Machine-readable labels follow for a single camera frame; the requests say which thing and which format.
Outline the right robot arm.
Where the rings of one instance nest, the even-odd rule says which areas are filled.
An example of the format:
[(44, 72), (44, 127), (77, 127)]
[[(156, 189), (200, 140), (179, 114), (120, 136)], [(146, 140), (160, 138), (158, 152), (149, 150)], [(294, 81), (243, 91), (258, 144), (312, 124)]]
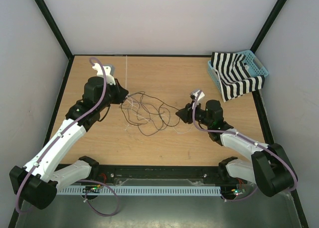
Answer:
[(238, 178), (251, 182), (267, 197), (296, 188), (298, 177), (283, 147), (277, 143), (255, 141), (229, 125), (217, 100), (206, 102), (205, 109), (195, 102), (188, 103), (175, 113), (184, 123), (194, 124), (209, 134), (212, 141), (231, 148), (246, 160), (229, 157), (218, 164), (218, 177), (228, 183)]

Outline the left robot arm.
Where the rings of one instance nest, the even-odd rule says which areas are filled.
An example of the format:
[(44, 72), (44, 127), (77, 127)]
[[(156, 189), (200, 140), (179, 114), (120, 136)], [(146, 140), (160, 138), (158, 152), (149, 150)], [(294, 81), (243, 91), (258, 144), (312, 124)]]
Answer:
[(103, 119), (101, 111), (108, 110), (111, 104), (123, 103), (128, 94), (117, 79), (105, 82), (98, 76), (89, 78), (82, 99), (69, 109), (56, 134), (23, 167), (11, 169), (9, 177), (16, 199), (43, 210), (69, 185), (82, 179), (96, 181), (100, 175), (99, 162), (88, 156), (60, 170), (56, 168), (92, 125)]

